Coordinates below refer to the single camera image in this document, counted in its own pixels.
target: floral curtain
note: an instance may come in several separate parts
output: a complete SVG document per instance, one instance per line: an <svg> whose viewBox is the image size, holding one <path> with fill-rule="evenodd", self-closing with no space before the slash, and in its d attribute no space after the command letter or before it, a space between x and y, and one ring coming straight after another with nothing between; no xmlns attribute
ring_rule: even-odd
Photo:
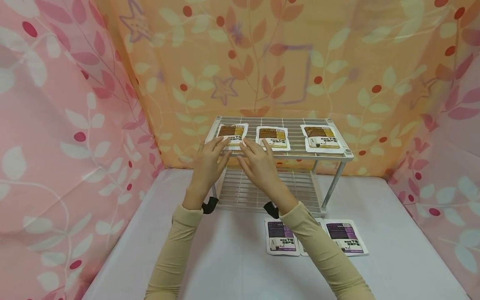
<svg viewBox="0 0 480 300"><path fill-rule="evenodd" d="M355 154L344 174L389 177L479 297L480 0L97 3L168 167L189 166L217 115L332 118Z"/></svg>
<svg viewBox="0 0 480 300"><path fill-rule="evenodd" d="M97 2L176 168L217 115L330 117L356 156L344 174L384 176L478 43L473 0Z"/></svg>
<svg viewBox="0 0 480 300"><path fill-rule="evenodd" d="M423 115L388 183L470 298L480 299L477 49L473 55L465 76Z"/></svg>
<svg viewBox="0 0 480 300"><path fill-rule="evenodd" d="M163 168L92 2L0 1L0 137L0 299L80 300Z"/></svg>

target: wire rack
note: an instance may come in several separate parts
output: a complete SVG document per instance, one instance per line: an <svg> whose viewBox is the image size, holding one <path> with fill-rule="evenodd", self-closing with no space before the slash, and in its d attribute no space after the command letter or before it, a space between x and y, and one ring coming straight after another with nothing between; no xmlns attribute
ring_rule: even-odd
<svg viewBox="0 0 480 300"><path fill-rule="evenodd" d="M312 159L312 160L336 160L349 162L353 160L352 151L341 136L331 119L303 119L303 118L254 118L254 117L225 117L218 116L208 133L206 141L216 137L220 124L233 125L238 123L248 123L247 137L255 140L257 126L278 126L288 128L288 140L291 150L288 152L275 151L274 155L279 159ZM331 126L337 137L338 143L344 150L341 154L312 153L305 151L305 136L302 133L300 125L326 125ZM243 155L241 151L234 151L233 155Z"/></svg>
<svg viewBox="0 0 480 300"><path fill-rule="evenodd" d="M286 184L295 197L302 201L314 216L325 216L326 205L330 200L338 179L345 167L345 164L353 160L353 153L341 136L337 127L331 119L304 119L304 118L254 118L254 117L216 117L212 128L207 135L206 142L216 137L220 124L234 125L247 123L247 137L255 140L257 126L276 126L288 128L288 139L290 151L275 151L277 159L311 159L315 163L313 169L293 170L278 169L280 179ZM305 136L300 125L326 125L332 127L335 137L340 144L342 153L326 154L312 153L305 150ZM242 151L234 151L233 156L243 155ZM316 180L315 170L320 160L340 161L340 165L330 184L330 187L322 197L320 186ZM263 211L263 206L270 201L268 197L258 190L247 178L241 169L225 168L216 186L213 186L213 194L219 199L218 206L250 211Z"/></svg>
<svg viewBox="0 0 480 300"><path fill-rule="evenodd" d="M324 216L321 208L321 192L318 182L309 170L278 169L278 175L292 194L314 216ZM226 168L219 179L218 206L233 209L263 211L270 199L247 178L243 170Z"/></svg>

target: hand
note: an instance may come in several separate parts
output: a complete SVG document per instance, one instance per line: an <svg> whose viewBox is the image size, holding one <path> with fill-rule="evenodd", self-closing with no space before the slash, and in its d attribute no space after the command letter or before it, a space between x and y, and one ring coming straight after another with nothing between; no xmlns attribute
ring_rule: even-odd
<svg viewBox="0 0 480 300"><path fill-rule="evenodd" d="M278 176L272 148L265 139L263 143L266 151L250 139L245 138L243 141L246 146L240 143L240 149L249 163L241 156L237 156L237 159L245 175L272 200L282 215L288 213L298 204L298 201Z"/></svg>
<svg viewBox="0 0 480 300"><path fill-rule="evenodd" d="M250 139L245 138L243 141L246 146L240 143L240 149L248 158L249 163L243 157L237 156L240 166L250 181L268 196L283 185L276 171L272 148L265 139L262 141L266 151Z"/></svg>
<svg viewBox="0 0 480 300"><path fill-rule="evenodd" d="M200 143L197 155L193 160L193 176L187 188L183 207L200 210L210 188L215 184L230 158L231 151L225 153L220 162L218 158L230 139L223 141L223 136L208 143Z"/></svg>

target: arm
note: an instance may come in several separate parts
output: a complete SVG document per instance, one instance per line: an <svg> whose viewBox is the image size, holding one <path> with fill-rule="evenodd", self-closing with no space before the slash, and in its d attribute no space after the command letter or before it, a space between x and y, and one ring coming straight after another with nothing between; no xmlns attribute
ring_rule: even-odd
<svg viewBox="0 0 480 300"><path fill-rule="evenodd" d="M188 210L182 205L177 207L167 240L150 277L145 300L177 299L193 236L202 215L202 210Z"/></svg>
<svg viewBox="0 0 480 300"><path fill-rule="evenodd" d="M153 269L144 300L176 300L187 267L193 236L202 219L202 203L210 187L218 180L228 162L230 152L218 161L228 144L214 139L198 149L193 163L193 176L182 205L172 216L172 227Z"/></svg>
<svg viewBox="0 0 480 300"><path fill-rule="evenodd" d="M285 200L294 197L290 192ZM282 222L302 243L313 263L323 275L338 300L374 300L365 280L302 203L281 216Z"/></svg>
<svg viewBox="0 0 480 300"><path fill-rule="evenodd" d="M280 219L295 234L338 300L374 300L365 280L348 257L320 228L307 208L278 177L273 152L248 139L240 144L249 163L238 157L247 177L278 207Z"/></svg>

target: white tablecloth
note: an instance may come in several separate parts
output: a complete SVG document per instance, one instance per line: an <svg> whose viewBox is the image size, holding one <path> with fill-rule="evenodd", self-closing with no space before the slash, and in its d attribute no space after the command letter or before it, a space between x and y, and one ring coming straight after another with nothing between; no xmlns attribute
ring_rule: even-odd
<svg viewBox="0 0 480 300"><path fill-rule="evenodd" d="M191 171L166 170L128 225L84 300L140 300ZM332 176L318 176L325 194ZM266 254L267 214L217 208L195 236L180 299L335 300L309 257ZM369 256L351 258L377 300L467 300L384 180L341 177L328 218L353 219Z"/></svg>

